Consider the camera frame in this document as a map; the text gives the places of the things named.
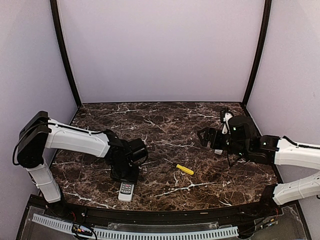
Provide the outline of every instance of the black cable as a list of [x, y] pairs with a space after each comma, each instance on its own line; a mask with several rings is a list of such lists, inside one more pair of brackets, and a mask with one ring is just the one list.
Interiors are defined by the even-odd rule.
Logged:
[[287, 136], [283, 136], [283, 139], [287, 140], [289, 143], [291, 143], [292, 145], [295, 145], [296, 147], [299, 147], [299, 148], [305, 148], [305, 149], [319, 149], [320, 150], [320, 147], [318, 146], [308, 146], [308, 145], [299, 145], [298, 143], [292, 141], [290, 138], [288, 138]]
[[[69, 213], [68, 213], [67, 215], [65, 215], [65, 216], [59, 216], [59, 215], [56, 214], [48, 205], [46, 205], [46, 207], [47, 207], [47, 208], [51, 211], [51, 213], [53, 213], [53, 215], [55, 215], [57, 218], [65, 219], [67, 216], [70, 215], [70, 212], [69, 212]], [[90, 226], [88, 226], [88, 225], [86, 225], [86, 224], [83, 224], [83, 223], [78, 223], [78, 222], [76, 222], [76, 221], [71, 221], [71, 222], [73, 223], [73, 225], [74, 225], [74, 224], [79, 225], [79, 228], [80, 228], [81, 226], [83, 226], [83, 227], [89, 229], [89, 230], [92, 232], [92, 234], [94, 235], [95, 240], [98, 240], [98, 236], [97, 236], [97, 234], [95, 233], [95, 231], [94, 231], [94, 229], [93, 229], [92, 227], [90, 227]]]
[[[96, 232], [94, 231], [94, 229], [93, 229], [92, 227], [90, 227], [90, 226], [88, 226], [88, 225], [86, 225], [86, 224], [83, 224], [83, 223], [77, 223], [77, 222], [72, 222], [72, 223], [73, 223], [73, 225], [74, 225], [74, 224], [78, 224], [78, 225], [79, 225], [78, 228], [80, 228], [81, 226], [83, 226], [83, 227], [89, 229], [89, 230], [92, 232], [92, 235], [94, 235], [95, 240], [98, 240], [98, 236], [97, 236]], [[79, 236], [77, 232], [75, 232], [75, 235], [76, 235], [77, 238], [80, 239], [80, 240], [87, 240], [87, 239], [90, 239], [90, 238], [91, 238], [91, 237], [82, 237], [82, 236]]]
[[[16, 151], [21, 143], [21, 141], [25, 138], [25, 136], [33, 129], [39, 127], [39, 126], [44, 126], [44, 125], [57, 125], [58, 127], [61, 127], [61, 128], [65, 128], [65, 129], [71, 129], [71, 130], [74, 130], [74, 131], [77, 131], [77, 132], [81, 132], [81, 133], [90, 133], [89, 131], [86, 131], [86, 130], [82, 130], [82, 129], [78, 129], [78, 128], [73, 128], [71, 126], [65, 126], [65, 125], [60, 125], [60, 124], [57, 124], [57, 123], [54, 123], [54, 122], [41, 122], [41, 123], [38, 123], [38, 124], [35, 124], [33, 126], [31, 126], [30, 128], [28, 128], [28, 130], [23, 134], [23, 136], [19, 139], [19, 141], [17, 142], [17, 144], [15, 145], [14, 147], [14, 150], [13, 150], [13, 154], [12, 154], [12, 163], [13, 165], [15, 166], [19, 166], [20, 164], [19, 163], [15, 163], [15, 157], [16, 157]], [[101, 134], [103, 133], [104, 131], [97, 131], [97, 132], [91, 132], [92, 135], [96, 135], [96, 134]]]
[[92, 135], [96, 135], [96, 134], [103, 134], [106, 130], [103, 130], [103, 131], [94, 131], [94, 132], [91, 132]]
[[32, 127], [30, 127], [23, 135], [22, 137], [19, 139], [19, 141], [17, 142], [17, 144], [15, 145], [14, 147], [14, 150], [13, 150], [13, 154], [12, 154], [12, 163], [13, 165], [15, 166], [18, 166], [20, 165], [19, 163], [15, 163], [15, 156], [16, 156], [16, 151], [21, 143], [21, 141], [24, 139], [24, 137], [33, 129], [39, 127], [39, 126], [43, 126], [43, 125], [56, 125], [55, 123], [53, 122], [41, 122], [41, 123], [38, 123], [36, 125], [33, 125]]
[[275, 209], [272, 209], [272, 211], [271, 211], [265, 218], [263, 218], [263, 219], [260, 220], [257, 224], [255, 224], [254, 226], [248, 228], [247, 230], [242, 231], [242, 232], [239, 232], [239, 234], [242, 234], [242, 235], [252, 234], [252, 233], [246, 233], [246, 232], [248, 232], [248, 231], [251, 230], [251, 229], [254, 229], [256, 226], [258, 226], [259, 224], [261, 224], [264, 220], [266, 220], [267, 218], [269, 218], [269, 217], [270, 217], [269, 215], [270, 215], [274, 210], [275, 210]]
[[143, 160], [143, 162], [141, 162], [140, 164], [138, 164], [138, 166], [140, 167], [142, 164], [144, 164], [149, 158], [149, 153], [146, 153], [145, 159]]
[[233, 161], [233, 163], [231, 163], [230, 159], [229, 159], [229, 152], [228, 152], [228, 150], [226, 151], [226, 159], [228, 160], [229, 168], [233, 167], [242, 158], [243, 158], [243, 156], [240, 156], [235, 161]]

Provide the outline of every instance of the white robotic arm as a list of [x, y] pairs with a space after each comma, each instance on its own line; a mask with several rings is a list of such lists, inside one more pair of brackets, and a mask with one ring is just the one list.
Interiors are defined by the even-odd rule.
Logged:
[[[134, 162], [148, 158], [146, 145], [141, 139], [126, 141], [111, 130], [96, 132], [69, 126], [50, 119], [47, 112], [41, 111], [20, 132], [13, 164], [21, 165], [29, 172], [48, 203], [60, 201], [62, 194], [43, 159], [44, 148], [104, 158], [111, 164], [114, 180], [133, 184], [137, 183], [139, 175], [139, 167]], [[16, 150], [18, 163], [15, 163]]]
[[[308, 144], [308, 147], [301, 146], [306, 145], [281, 138], [277, 144], [279, 150], [275, 153], [274, 164], [320, 170], [320, 146], [314, 144]], [[293, 182], [278, 184], [273, 194], [273, 200], [278, 205], [320, 195], [320, 171]]]
[[[206, 127], [198, 132], [201, 144], [206, 147], [211, 142], [210, 147], [216, 154], [225, 150], [258, 164], [320, 170], [320, 145], [296, 143], [285, 136], [259, 137], [249, 117], [233, 117], [227, 108], [220, 112], [220, 119], [222, 130]], [[269, 187], [273, 187], [272, 191], [263, 197], [272, 198], [277, 205], [320, 195], [320, 171], [297, 181]]]

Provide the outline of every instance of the white wall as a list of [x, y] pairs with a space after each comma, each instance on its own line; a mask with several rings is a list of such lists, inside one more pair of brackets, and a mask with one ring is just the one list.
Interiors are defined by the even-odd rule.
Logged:
[[[320, 1], [272, 2], [260, 67], [248, 110], [262, 134], [320, 144]], [[281, 166], [285, 182], [317, 172]], [[320, 200], [300, 201], [313, 239], [320, 236]]]
[[59, 0], [83, 102], [242, 101], [263, 0]]
[[76, 111], [56, 40], [49, 0], [0, 1], [0, 239], [16, 238], [31, 193], [13, 166], [20, 130], [40, 110], [69, 122]]

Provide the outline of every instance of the remote control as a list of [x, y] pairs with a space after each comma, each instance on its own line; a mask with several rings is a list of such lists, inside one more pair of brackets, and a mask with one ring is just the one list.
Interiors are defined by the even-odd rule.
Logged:
[[133, 183], [129, 182], [122, 182], [118, 199], [122, 202], [131, 202], [132, 195], [134, 193], [134, 187], [135, 185]]

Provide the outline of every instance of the marble tabletop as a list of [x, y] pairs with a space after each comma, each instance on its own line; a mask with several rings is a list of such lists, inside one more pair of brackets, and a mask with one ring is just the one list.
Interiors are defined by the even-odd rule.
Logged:
[[[111, 129], [122, 139], [141, 138], [146, 143], [149, 159], [140, 167], [131, 202], [118, 201], [120, 183], [111, 180], [110, 166], [103, 158], [59, 150], [52, 174], [69, 203], [91, 207], [186, 211], [257, 202], [265, 186], [277, 182], [272, 168], [244, 161], [229, 168], [226, 153], [214, 154], [197, 137], [205, 127], [222, 128], [219, 111], [224, 107], [244, 115], [239, 103], [88, 103], [80, 107], [72, 126]], [[164, 159], [181, 163], [194, 175]]]

